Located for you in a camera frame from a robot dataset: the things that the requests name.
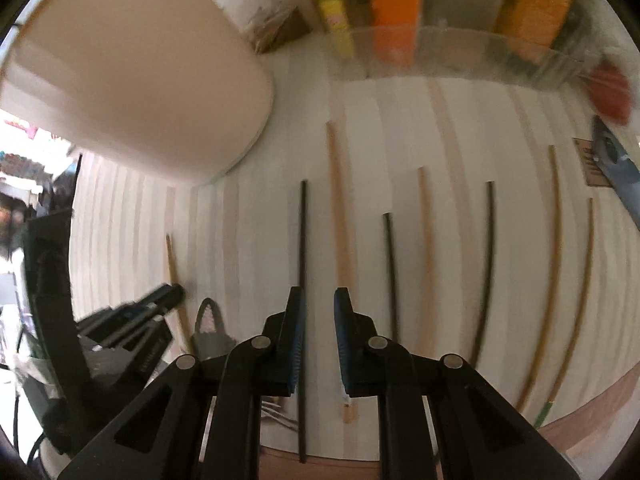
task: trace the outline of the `brown tag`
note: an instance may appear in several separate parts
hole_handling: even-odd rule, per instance
[[[593,150],[591,141],[585,139],[574,139],[575,149],[578,150],[580,161],[582,162],[582,172],[587,181],[587,186],[591,187],[611,187],[609,179],[604,176],[600,168],[593,161]]]

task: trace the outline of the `silver screw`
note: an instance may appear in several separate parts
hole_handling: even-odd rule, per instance
[[[462,365],[465,363],[458,354],[447,354],[444,356],[442,360],[444,365],[447,368],[453,368],[454,370],[457,368],[462,368]]]
[[[251,346],[255,349],[262,350],[267,348],[271,344],[271,339],[265,335],[257,335],[251,339]]]
[[[180,368],[180,370],[188,370],[196,364],[196,358],[192,355],[181,355],[175,361],[175,365]]]
[[[368,344],[371,348],[382,350],[383,348],[386,348],[386,345],[388,345],[388,341],[381,335],[375,335],[369,338]]]

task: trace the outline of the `white container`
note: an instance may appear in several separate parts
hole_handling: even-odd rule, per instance
[[[0,108],[176,184],[231,168],[271,78],[212,0],[44,0],[3,67]]]

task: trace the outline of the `black cable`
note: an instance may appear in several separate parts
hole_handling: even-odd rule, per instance
[[[15,345],[15,353],[20,352],[20,343],[22,343],[22,337],[24,336],[24,325],[20,325],[20,332],[18,332],[18,342]],[[20,454],[20,447],[18,446],[18,404],[20,403],[20,392],[18,387],[15,387],[15,402],[14,402],[14,447],[17,454]]]
[[[31,448],[31,451],[29,452],[29,457],[27,458],[27,467],[31,468],[31,463],[33,462],[33,459],[36,456],[36,452],[40,449],[40,444],[42,444],[42,441],[44,439],[45,439],[44,433],[41,433],[40,436],[33,443],[33,447]]]

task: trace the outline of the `striped surface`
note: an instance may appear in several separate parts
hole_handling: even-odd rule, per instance
[[[164,234],[171,233],[190,323],[209,296],[221,305],[233,337],[255,335],[267,315],[283,308],[297,281],[298,191],[307,179],[308,452],[375,460],[375,400],[358,400],[357,420],[342,420],[332,313],[338,252],[326,144],[331,120],[351,297],[380,333],[390,335],[382,215],[391,211],[400,341],[431,357],[458,352],[469,358],[482,299],[486,182],[495,181],[495,281],[478,369],[515,403],[548,296],[553,144],[562,263],[549,341],[524,415],[532,422],[542,409],[569,346],[591,196],[593,275],[574,356],[546,421],[573,412],[640,361],[640,236],[612,189],[584,184],[572,137],[590,138],[592,111],[578,91],[538,93],[420,76],[336,82],[313,37],[263,59],[276,85],[269,123],[241,163],[215,183],[168,187],[86,154],[70,242],[76,316],[167,281]],[[287,409],[294,416],[295,403]],[[263,428],[262,443],[297,449],[295,434],[278,426]]]

